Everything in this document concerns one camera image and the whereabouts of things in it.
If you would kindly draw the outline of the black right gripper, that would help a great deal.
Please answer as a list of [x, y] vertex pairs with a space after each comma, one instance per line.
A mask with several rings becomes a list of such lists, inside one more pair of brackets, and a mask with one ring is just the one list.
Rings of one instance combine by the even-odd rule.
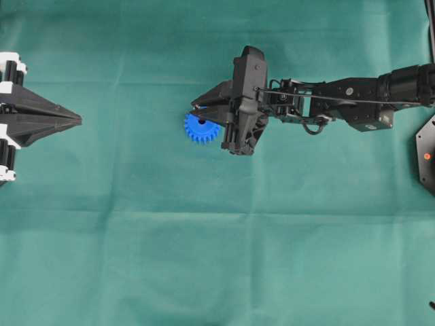
[[193, 109], [190, 114], [200, 120], [226, 124], [222, 149], [232, 155], [251, 156], [268, 124], [268, 116], [261, 112], [261, 88], [267, 83], [268, 67], [264, 53], [253, 46], [245, 46], [234, 59], [232, 80], [223, 81], [191, 102], [192, 106], [208, 106], [230, 100], [229, 105], [212, 105]]

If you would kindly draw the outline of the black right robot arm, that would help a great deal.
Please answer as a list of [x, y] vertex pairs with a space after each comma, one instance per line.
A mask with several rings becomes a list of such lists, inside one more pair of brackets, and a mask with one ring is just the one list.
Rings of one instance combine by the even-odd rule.
[[233, 60], [232, 78], [192, 101], [189, 114], [224, 128], [222, 149], [251, 156], [270, 118], [300, 124], [317, 135], [335, 120], [360, 131], [390, 129], [394, 114], [434, 106], [434, 65], [414, 65], [378, 77], [330, 82], [268, 79], [264, 53], [245, 46]]

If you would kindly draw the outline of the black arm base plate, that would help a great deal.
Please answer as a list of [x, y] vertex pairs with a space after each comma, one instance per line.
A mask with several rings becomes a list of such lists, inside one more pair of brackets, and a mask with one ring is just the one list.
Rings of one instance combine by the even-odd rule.
[[434, 116], [432, 116], [415, 135], [419, 180], [422, 186], [434, 196]]

